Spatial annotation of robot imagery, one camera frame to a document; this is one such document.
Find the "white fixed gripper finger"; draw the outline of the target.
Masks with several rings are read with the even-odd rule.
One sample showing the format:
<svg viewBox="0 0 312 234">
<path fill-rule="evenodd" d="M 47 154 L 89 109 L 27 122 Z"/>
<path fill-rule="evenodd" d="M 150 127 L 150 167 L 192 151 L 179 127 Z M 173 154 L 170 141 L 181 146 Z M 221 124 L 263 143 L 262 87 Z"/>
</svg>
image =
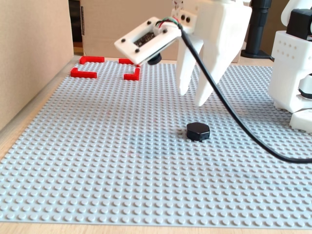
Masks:
<svg viewBox="0 0 312 234">
<path fill-rule="evenodd" d="M 204 40 L 202 61 L 212 76 L 215 83 L 218 83 L 228 66 L 241 50 L 247 29 L 226 30 L 218 42 L 211 39 Z M 202 106 L 212 94 L 213 88 L 201 71 L 195 95 L 195 104 Z"/>
</svg>

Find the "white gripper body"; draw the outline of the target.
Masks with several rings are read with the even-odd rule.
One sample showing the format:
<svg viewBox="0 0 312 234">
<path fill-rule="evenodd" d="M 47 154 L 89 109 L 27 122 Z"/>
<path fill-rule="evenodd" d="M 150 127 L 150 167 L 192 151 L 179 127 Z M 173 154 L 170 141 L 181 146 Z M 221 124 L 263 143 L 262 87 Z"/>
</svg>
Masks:
<svg viewBox="0 0 312 234">
<path fill-rule="evenodd" d="M 196 26 L 247 25 L 252 9 L 242 0 L 199 0 Z"/>
</svg>

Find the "white moving gripper finger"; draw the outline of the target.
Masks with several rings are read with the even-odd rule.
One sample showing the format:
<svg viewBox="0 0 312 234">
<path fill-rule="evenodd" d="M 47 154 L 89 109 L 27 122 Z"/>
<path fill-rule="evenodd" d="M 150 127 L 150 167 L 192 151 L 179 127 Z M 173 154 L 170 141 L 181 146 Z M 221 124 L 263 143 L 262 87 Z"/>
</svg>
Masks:
<svg viewBox="0 0 312 234">
<path fill-rule="evenodd" d="M 188 35 L 196 52 L 199 53 L 203 40 L 194 35 L 197 15 L 182 8 L 172 10 L 172 16 L 177 18 L 183 26 L 183 30 Z M 185 95 L 191 80 L 191 75 L 195 67 L 196 60 L 182 39 L 178 40 L 178 54 L 176 64 L 176 83 L 181 95 Z"/>
</svg>

